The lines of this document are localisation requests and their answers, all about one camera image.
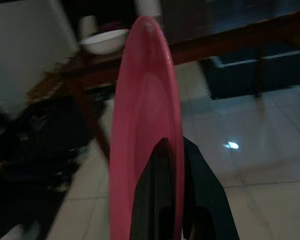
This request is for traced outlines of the brown wooden table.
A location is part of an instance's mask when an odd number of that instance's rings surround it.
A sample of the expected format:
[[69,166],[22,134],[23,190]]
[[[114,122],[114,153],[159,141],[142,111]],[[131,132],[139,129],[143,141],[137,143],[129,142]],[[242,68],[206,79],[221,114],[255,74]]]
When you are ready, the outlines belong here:
[[[150,24],[150,32],[157,36],[168,61],[179,65],[298,35],[300,34],[300,11],[177,43],[166,41],[159,24],[153,17],[142,16],[135,23],[141,24],[141,33],[145,33],[147,24]],[[118,79],[123,53],[123,50],[119,50],[108,55],[92,55],[85,50],[80,50],[62,66],[60,71],[63,84],[68,87],[78,103],[106,158],[110,153],[109,141],[99,121],[95,119],[90,106],[91,101],[86,98],[85,90],[114,83]]]

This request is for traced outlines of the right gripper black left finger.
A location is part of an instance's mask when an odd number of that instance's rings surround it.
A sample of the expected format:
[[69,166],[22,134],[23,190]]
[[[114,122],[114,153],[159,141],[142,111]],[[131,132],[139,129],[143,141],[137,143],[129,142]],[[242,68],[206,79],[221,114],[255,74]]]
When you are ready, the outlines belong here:
[[168,139],[153,148],[134,191],[129,240],[172,240],[175,190]]

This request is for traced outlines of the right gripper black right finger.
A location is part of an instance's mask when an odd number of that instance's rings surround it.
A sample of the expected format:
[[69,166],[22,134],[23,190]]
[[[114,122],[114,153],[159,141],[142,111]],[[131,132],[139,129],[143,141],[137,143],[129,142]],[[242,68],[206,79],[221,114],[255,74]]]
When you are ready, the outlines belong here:
[[225,190],[200,149],[184,138],[185,240],[240,240]]

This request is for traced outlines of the white cup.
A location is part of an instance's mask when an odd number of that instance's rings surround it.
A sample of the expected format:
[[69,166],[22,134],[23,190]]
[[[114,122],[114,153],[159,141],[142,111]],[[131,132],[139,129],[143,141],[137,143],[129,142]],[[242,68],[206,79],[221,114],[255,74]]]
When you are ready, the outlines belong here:
[[94,15],[82,17],[78,21],[78,36],[79,40],[87,39],[98,33],[98,24]]

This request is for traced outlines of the black bag pile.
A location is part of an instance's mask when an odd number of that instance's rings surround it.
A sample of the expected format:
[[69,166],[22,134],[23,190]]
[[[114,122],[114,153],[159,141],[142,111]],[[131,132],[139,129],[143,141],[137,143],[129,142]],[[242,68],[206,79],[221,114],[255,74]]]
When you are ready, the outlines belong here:
[[0,184],[65,192],[92,139],[71,97],[32,104],[0,136]]

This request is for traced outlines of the white bowl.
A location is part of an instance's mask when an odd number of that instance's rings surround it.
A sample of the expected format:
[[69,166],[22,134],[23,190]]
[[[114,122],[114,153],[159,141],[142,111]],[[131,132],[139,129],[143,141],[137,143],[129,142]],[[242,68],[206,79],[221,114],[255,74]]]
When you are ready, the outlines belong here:
[[113,54],[124,47],[128,34],[128,29],[112,30],[83,39],[80,44],[90,54]]

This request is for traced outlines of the pink plastic plate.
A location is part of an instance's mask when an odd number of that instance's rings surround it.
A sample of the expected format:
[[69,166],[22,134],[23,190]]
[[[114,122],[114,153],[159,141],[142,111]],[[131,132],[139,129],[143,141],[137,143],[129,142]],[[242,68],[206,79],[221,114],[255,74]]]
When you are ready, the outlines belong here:
[[173,240],[180,240],[185,161],[178,84],[160,25],[153,17],[141,16],[125,42],[115,88],[108,174],[110,240],[129,240],[136,185],[163,138],[174,158]]

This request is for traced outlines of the white cylindrical container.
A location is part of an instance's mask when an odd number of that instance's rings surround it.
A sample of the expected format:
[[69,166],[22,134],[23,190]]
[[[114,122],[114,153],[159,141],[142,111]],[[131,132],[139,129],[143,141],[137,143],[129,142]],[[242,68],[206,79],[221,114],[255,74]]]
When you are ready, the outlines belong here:
[[160,0],[134,0],[137,15],[160,17],[162,15]]

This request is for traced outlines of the white cabinet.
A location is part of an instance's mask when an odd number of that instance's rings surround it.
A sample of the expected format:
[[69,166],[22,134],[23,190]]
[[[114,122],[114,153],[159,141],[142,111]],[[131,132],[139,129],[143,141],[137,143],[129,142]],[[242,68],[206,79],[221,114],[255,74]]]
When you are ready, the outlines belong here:
[[44,73],[77,50],[61,0],[0,0],[0,109],[15,118]]

